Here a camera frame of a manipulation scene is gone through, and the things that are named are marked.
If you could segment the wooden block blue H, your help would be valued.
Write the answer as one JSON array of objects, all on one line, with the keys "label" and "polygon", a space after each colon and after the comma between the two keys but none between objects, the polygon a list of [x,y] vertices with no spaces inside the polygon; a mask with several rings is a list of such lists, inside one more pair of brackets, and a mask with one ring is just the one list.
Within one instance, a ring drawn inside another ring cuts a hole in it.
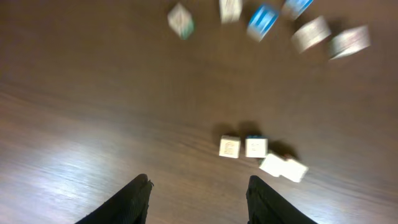
[{"label": "wooden block blue H", "polygon": [[248,136],[245,140],[246,157],[265,158],[268,139],[264,136]]}]

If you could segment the wooden block pineapple K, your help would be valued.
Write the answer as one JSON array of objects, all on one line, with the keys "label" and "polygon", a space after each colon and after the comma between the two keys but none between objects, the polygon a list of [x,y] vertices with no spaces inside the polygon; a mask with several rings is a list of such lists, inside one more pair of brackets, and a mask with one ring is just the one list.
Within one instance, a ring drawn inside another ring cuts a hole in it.
[{"label": "wooden block pineapple K", "polygon": [[259,168],[273,177],[280,177],[285,170],[285,160],[270,152],[261,160]]}]

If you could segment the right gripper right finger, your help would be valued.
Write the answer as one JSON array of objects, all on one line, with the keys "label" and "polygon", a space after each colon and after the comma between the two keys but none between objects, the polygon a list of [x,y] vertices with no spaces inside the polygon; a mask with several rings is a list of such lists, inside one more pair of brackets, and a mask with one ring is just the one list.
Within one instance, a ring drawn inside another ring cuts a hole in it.
[{"label": "right gripper right finger", "polygon": [[246,199],[250,224],[317,224],[256,175],[249,178]]}]

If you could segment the wooden block red letter side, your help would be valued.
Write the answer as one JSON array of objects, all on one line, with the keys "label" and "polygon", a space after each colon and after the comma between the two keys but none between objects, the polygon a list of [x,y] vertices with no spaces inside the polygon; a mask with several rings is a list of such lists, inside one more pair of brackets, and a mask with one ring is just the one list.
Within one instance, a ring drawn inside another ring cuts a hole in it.
[{"label": "wooden block red letter side", "polygon": [[239,137],[222,135],[219,156],[237,159],[239,157],[240,146],[241,140]]}]

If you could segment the wooden block red trim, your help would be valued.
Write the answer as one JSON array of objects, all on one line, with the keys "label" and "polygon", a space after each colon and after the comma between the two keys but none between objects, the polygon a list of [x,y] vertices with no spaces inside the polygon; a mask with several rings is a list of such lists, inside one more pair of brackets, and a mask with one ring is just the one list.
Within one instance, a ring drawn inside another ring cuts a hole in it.
[{"label": "wooden block red trim", "polygon": [[281,176],[291,180],[292,182],[299,183],[308,172],[308,167],[294,158],[286,158],[283,162]]}]

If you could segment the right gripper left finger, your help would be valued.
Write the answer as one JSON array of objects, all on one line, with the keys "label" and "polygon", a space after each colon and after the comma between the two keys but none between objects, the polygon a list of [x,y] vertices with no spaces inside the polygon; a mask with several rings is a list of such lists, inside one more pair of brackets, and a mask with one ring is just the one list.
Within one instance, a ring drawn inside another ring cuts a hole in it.
[{"label": "right gripper left finger", "polygon": [[76,224],[145,224],[153,183],[139,174]]}]

